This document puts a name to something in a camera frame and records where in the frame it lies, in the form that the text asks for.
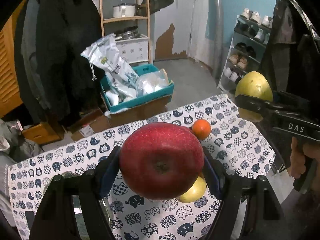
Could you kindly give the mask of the person's right hand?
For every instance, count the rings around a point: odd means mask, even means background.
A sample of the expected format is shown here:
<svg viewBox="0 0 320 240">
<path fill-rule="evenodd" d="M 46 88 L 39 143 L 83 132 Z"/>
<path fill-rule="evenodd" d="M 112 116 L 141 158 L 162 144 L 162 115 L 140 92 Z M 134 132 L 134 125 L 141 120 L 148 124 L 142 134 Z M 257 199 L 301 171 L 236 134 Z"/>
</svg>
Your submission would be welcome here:
<svg viewBox="0 0 320 240">
<path fill-rule="evenodd" d="M 306 143 L 300 150 L 297 138 L 293 137 L 291 141 L 291 176 L 295 179 L 300 178 L 306 172 L 306 158 L 317 161 L 319 165 L 319 144 Z"/>
</svg>

